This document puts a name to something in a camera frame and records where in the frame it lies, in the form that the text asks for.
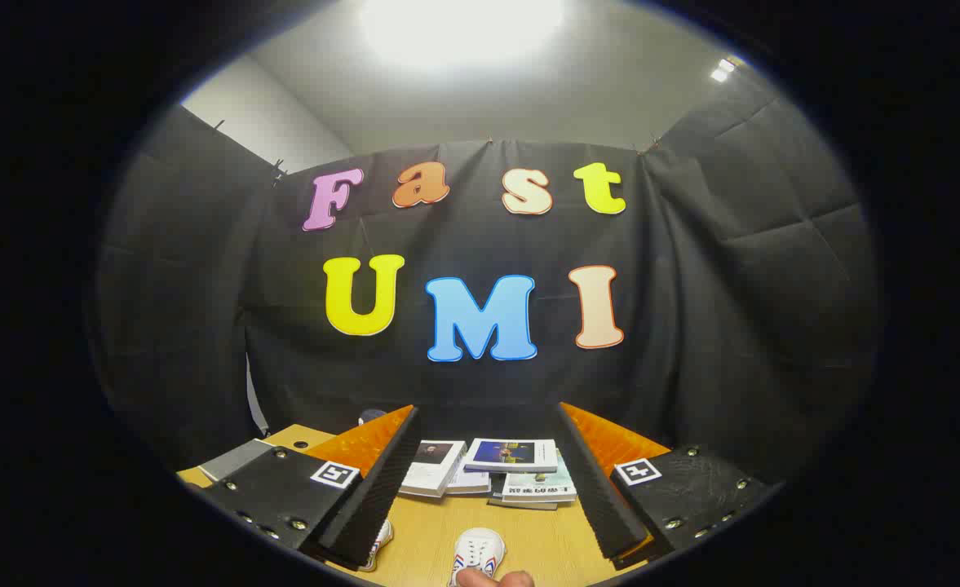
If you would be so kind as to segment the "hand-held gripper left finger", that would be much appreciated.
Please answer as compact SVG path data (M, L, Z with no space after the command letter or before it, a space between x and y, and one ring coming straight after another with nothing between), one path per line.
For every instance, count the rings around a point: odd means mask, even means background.
M305 450L265 443L201 494L263 541L355 571L411 467L418 413L402 406Z

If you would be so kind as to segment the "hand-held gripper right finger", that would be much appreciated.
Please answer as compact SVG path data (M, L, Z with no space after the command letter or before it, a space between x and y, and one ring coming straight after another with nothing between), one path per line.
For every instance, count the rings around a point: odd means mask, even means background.
M704 444L667 448L565 402L557 447L618 571L707 542L781 489Z

